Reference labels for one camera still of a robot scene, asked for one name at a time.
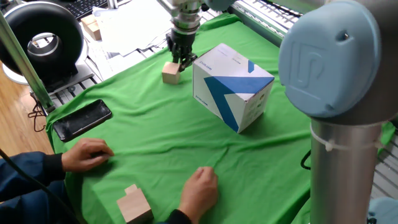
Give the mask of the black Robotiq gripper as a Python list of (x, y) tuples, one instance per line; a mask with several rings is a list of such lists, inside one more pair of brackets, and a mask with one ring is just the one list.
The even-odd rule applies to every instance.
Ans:
[(182, 34), (174, 29), (166, 34), (167, 46), (173, 57), (172, 62), (180, 64), (179, 72), (183, 72), (198, 58), (195, 53), (192, 53), (195, 36), (195, 32)]

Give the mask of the person's right hand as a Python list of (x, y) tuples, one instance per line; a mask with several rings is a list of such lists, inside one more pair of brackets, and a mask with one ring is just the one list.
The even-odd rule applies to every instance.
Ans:
[(218, 176), (212, 167), (199, 167), (183, 187), (178, 210), (192, 223), (199, 223), (201, 217), (217, 200)]

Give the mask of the person's left hand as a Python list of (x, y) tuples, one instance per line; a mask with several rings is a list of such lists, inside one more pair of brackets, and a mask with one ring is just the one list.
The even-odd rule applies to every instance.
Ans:
[(86, 172), (113, 156), (114, 152), (105, 140), (82, 138), (62, 154), (62, 168), (64, 172)]

